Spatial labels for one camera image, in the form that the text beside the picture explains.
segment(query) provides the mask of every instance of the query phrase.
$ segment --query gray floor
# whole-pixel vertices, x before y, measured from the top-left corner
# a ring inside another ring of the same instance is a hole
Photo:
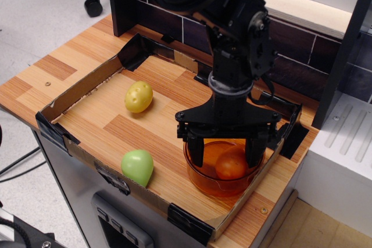
[[[109,0],[101,0],[103,13],[90,18],[85,0],[0,0],[0,84],[35,63],[110,13]],[[0,170],[37,147],[29,127],[0,110],[3,142]],[[0,180],[44,161],[38,152]],[[46,164],[22,177],[0,183],[3,208],[43,232],[54,232],[66,247],[86,244]]]

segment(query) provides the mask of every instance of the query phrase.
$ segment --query wood grain surface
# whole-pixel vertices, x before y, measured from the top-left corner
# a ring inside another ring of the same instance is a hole
[[[113,35],[112,20],[104,18],[24,72],[0,86],[0,104],[37,130],[36,112],[118,53],[137,32],[160,41],[160,34],[135,27],[120,38]],[[192,57],[210,61],[197,51],[185,50],[179,42],[169,45]],[[226,215],[239,196],[215,198],[200,193],[188,179],[183,142],[177,139],[176,112],[200,105],[210,97],[210,89],[193,80],[195,74],[175,64],[151,56],[136,71],[123,71],[98,87],[57,119],[81,143],[80,146],[114,170],[120,171],[125,152],[147,149],[154,157],[155,172],[148,189],[177,204],[200,219],[214,223]],[[125,109],[124,95],[137,80],[145,80],[154,90],[151,106],[140,114]],[[279,95],[303,103],[302,124],[310,129],[291,160],[276,160],[252,196],[217,241],[209,247],[249,247],[314,140],[310,127],[317,103],[286,88]],[[268,214],[261,213],[265,207]]]

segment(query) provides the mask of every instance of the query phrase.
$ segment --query wooden floor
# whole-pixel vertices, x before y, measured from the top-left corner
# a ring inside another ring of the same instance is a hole
[[[372,238],[340,223],[300,199],[284,222],[271,227],[260,248],[367,248]]]

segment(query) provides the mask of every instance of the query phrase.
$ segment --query green plastic apple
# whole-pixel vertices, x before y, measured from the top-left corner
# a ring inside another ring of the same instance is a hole
[[[121,171],[126,177],[146,187],[153,171],[151,154],[143,149],[129,151],[121,160]]]

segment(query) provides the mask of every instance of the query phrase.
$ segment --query black cable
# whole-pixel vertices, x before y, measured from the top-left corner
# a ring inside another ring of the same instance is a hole
[[[17,178],[17,177],[20,177],[21,175],[27,174],[28,172],[33,171],[33,170],[35,170],[35,169],[38,168],[38,167],[41,167],[41,166],[44,165],[46,162],[47,162],[47,161],[44,161],[44,162],[40,163],[39,165],[36,165],[35,167],[32,167],[32,168],[30,168],[29,170],[24,171],[24,172],[21,172],[20,174],[17,174],[17,175],[15,175],[15,176],[13,176],[13,177],[9,177],[9,178],[6,178],[6,179],[3,179],[3,180],[0,180],[0,183],[3,183],[3,182],[6,182],[6,181],[9,181],[9,180],[14,179],[14,178]]]
[[[27,157],[31,156],[32,154],[34,154],[36,151],[38,151],[40,149],[40,147],[37,147],[35,148],[34,150],[28,152],[26,155],[22,156],[20,159],[14,161],[12,164],[8,165],[7,167],[5,167],[3,170],[0,171],[0,175],[2,175],[3,173],[5,173],[8,169],[14,167],[16,164],[18,164],[19,162],[23,161],[24,159],[26,159]]]
[[[6,225],[8,227],[13,228],[15,231],[18,231],[18,233],[23,238],[23,241],[24,241],[24,244],[26,245],[26,248],[31,248],[30,238],[28,238],[27,233],[25,232],[25,230],[20,225],[14,223],[12,221],[9,221],[7,219],[3,219],[1,217],[0,217],[0,224],[1,225]]]

